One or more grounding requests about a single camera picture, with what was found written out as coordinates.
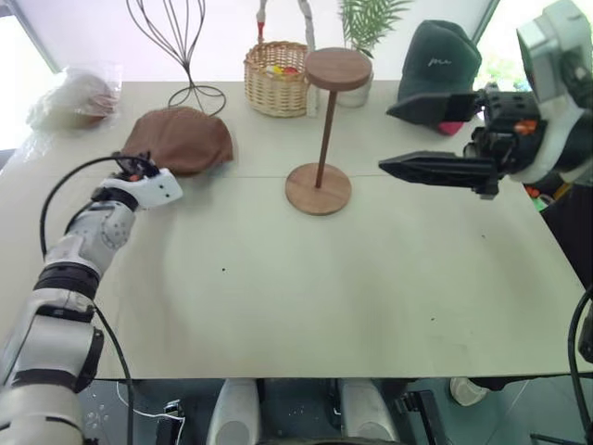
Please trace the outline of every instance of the white wall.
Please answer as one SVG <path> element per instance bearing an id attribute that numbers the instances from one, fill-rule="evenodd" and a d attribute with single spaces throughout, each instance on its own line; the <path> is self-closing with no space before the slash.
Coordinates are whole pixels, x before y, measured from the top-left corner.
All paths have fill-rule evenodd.
<path id="1" fill-rule="evenodd" d="M 60 67 L 104 59 L 124 66 L 124 80 L 183 80 L 183 72 L 138 30 L 125 0 L 16 0 Z M 318 48 L 342 45 L 337 0 L 309 0 Z M 183 0 L 173 0 L 184 10 Z M 488 0 L 416 0 L 397 31 L 375 49 L 375 78 L 397 79 L 411 36 L 424 19 L 459 23 L 471 36 Z M 151 17 L 166 18 L 160 0 L 145 0 Z M 256 42 L 258 0 L 207 0 L 207 18 L 193 61 L 197 80 L 241 80 L 246 51 Z M 270 0 L 267 40 L 304 42 L 297 0 Z"/>

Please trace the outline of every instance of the potted plant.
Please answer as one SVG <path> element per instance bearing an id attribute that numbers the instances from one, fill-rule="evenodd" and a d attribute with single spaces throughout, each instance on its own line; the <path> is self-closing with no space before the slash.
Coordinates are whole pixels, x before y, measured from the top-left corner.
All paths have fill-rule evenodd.
<path id="1" fill-rule="evenodd" d="M 407 11 L 412 0 L 340 0 L 340 18 L 344 44 L 372 59 L 374 47 L 398 20 L 400 12 Z M 337 103 L 344 107 L 361 107 L 369 98 L 371 79 L 361 88 L 340 93 Z"/>

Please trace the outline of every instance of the black wire decoration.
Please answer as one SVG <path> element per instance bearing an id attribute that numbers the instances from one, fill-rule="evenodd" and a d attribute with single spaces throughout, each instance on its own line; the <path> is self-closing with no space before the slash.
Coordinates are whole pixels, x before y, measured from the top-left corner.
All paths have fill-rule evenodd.
<path id="1" fill-rule="evenodd" d="M 132 12 L 132 6 L 130 5 L 131 1 L 133 1 L 138 7 L 138 11 L 136 12 L 138 17 L 136 17 L 136 15 Z M 216 109 L 216 111 L 207 113 L 209 116 L 215 116 L 220 113 L 226 105 L 226 95 L 224 95 L 224 93 L 215 86 L 195 83 L 191 72 L 192 55 L 196 49 L 197 39 L 202 32 L 204 18 L 206 16 L 206 0 L 191 0 L 192 4 L 197 4 L 197 8 L 199 10 L 197 32 L 193 40 L 191 40 L 191 36 L 190 40 L 188 40 L 190 33 L 190 15 L 194 17 L 194 13 L 197 11 L 192 11 L 190 14 L 190 0 L 185 0 L 185 28 L 183 29 L 183 32 L 182 28 L 180 27 L 180 20 L 178 19 L 178 17 L 180 19 L 183 17 L 178 16 L 178 14 L 175 12 L 172 0 L 162 0 L 162 2 L 167 14 L 167 20 L 169 21 L 173 38 L 175 39 L 175 46 L 173 46 L 173 44 L 167 40 L 167 38 L 163 35 L 163 32 L 159 31 L 155 24 L 148 18 L 146 15 L 144 0 L 126 0 L 126 6 L 128 7 L 130 17 L 142 34 L 148 37 L 156 46 L 172 57 L 177 63 L 179 63 L 187 75 L 189 84 L 185 88 L 173 93 L 173 95 L 169 98 L 168 106 L 178 107 L 183 104 L 191 95 L 193 95 L 196 98 L 200 110 L 206 113 L 202 103 L 204 98 L 200 98 L 200 96 L 203 95 L 211 98 L 219 98 L 221 104 Z"/>

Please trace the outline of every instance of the round wooden top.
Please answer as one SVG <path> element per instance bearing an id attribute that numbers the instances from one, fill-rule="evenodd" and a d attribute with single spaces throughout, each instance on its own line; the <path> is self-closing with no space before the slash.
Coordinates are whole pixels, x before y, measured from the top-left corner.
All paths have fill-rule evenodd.
<path id="1" fill-rule="evenodd" d="M 372 65 L 358 51 L 324 48 L 309 53 L 305 59 L 307 79 L 330 91 L 350 91 L 364 85 L 371 77 Z"/>

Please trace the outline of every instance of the wooden stand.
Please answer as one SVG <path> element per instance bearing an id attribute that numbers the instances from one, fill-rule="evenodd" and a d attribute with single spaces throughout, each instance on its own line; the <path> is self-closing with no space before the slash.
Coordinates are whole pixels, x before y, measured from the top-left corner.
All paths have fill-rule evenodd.
<path id="1" fill-rule="evenodd" d="M 327 147 L 337 93 L 354 90 L 365 84 L 371 76 L 371 70 L 371 63 L 365 57 L 343 48 L 315 51 L 305 60 L 305 73 L 309 81 L 330 91 L 319 163 L 301 165 L 286 179 L 286 197 L 293 206 L 309 215 L 335 213 L 350 200 L 352 187 L 347 176 L 336 167 L 325 164 Z"/>

